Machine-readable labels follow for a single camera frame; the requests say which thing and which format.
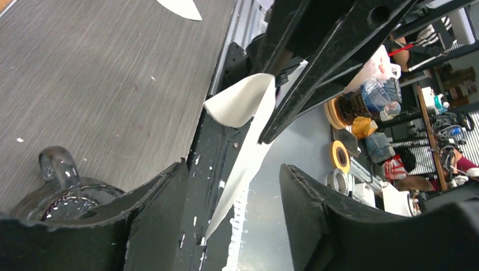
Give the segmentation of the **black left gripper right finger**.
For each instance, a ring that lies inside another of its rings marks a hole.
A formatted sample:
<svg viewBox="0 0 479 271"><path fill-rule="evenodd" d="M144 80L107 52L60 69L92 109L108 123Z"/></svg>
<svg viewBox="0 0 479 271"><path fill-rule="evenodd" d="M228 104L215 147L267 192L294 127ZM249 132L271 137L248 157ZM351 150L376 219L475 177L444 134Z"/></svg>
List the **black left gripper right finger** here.
<svg viewBox="0 0 479 271"><path fill-rule="evenodd" d="M477 270L478 203L408 218L367 206L294 165L280 189L295 270Z"/></svg>

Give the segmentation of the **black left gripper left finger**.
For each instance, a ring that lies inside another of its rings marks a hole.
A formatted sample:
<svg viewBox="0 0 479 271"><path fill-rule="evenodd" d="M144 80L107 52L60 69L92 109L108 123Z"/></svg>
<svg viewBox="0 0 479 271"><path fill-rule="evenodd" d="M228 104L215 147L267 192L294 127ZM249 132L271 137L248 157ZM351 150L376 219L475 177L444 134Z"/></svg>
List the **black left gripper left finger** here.
<svg viewBox="0 0 479 271"><path fill-rule="evenodd" d="M187 194L186 161L86 218L1 217L2 270L172 270Z"/></svg>

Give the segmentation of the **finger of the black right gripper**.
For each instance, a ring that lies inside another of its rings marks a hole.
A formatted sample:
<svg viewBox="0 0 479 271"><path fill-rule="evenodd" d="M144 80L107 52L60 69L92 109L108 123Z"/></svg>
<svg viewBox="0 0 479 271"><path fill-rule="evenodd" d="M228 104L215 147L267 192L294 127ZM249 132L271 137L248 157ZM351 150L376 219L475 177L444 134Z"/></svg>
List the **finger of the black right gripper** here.
<svg viewBox="0 0 479 271"><path fill-rule="evenodd" d="M306 52L307 66L274 110L260 136L271 143L313 99L337 96L414 6L414 1L310 1L286 45Z"/></svg>
<svg viewBox="0 0 479 271"><path fill-rule="evenodd" d="M258 72L277 76L293 55L286 45L310 1L276 0L258 48Z"/></svg>

